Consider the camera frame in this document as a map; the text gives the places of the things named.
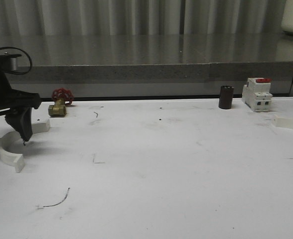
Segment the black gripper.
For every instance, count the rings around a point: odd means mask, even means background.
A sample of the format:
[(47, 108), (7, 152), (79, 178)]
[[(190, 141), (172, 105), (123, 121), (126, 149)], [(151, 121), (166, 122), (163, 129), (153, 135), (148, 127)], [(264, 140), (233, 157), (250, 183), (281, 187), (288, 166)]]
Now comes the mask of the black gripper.
[(0, 55), (0, 116), (16, 130), (24, 142), (32, 136), (31, 109), (39, 108), (41, 98), (38, 93), (29, 93), (12, 89), (5, 73), (21, 75), (21, 72), (4, 71), (1, 67), (2, 59), (6, 57), (20, 57), (20, 54)]

